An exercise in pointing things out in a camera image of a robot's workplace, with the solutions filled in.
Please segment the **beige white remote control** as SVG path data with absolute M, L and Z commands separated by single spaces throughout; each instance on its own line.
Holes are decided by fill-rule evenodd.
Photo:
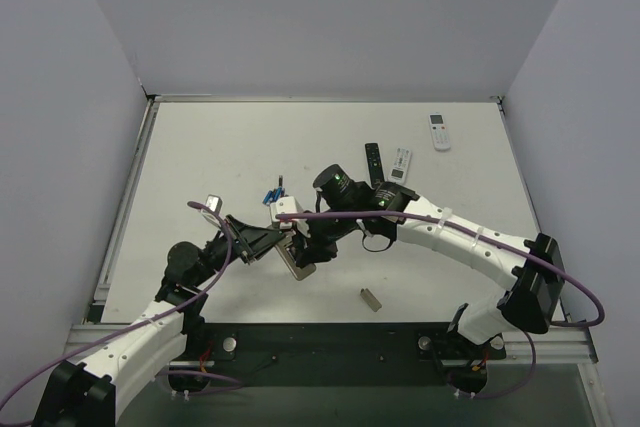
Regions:
M 303 281 L 316 272 L 315 264 L 309 264 L 305 267 L 299 267 L 296 264 L 291 250 L 291 244 L 285 244 L 282 242 L 279 243 L 275 249 L 296 281 Z

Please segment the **beige battery cover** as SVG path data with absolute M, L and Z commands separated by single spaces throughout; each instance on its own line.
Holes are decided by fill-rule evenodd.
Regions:
M 378 312 L 382 308 L 381 302 L 368 288 L 362 288 L 359 295 L 360 298 L 373 312 Z

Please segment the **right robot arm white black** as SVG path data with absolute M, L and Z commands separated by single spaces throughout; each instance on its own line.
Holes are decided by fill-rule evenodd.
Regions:
M 424 247 L 498 287 L 482 301 L 462 304 L 449 324 L 451 332 L 475 345 L 507 331 L 548 332 L 564 286 L 553 238 L 502 234 L 438 207 L 402 185 L 356 182 L 337 164 L 324 169 L 313 187 L 318 200 L 327 204 L 326 211 L 285 210 L 273 217 L 280 224 L 291 224 L 298 267 L 334 259 L 338 241 L 355 231 Z

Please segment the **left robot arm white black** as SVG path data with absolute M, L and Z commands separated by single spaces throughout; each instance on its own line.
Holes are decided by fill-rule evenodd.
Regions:
M 204 247 L 171 247 L 161 287 L 139 318 L 77 363 L 64 360 L 51 373 L 33 420 L 36 426 L 113 426 L 130 402 L 175 358 L 204 349 L 200 315 L 203 283 L 236 259 L 250 263 L 285 237 L 272 227 L 227 216 Z

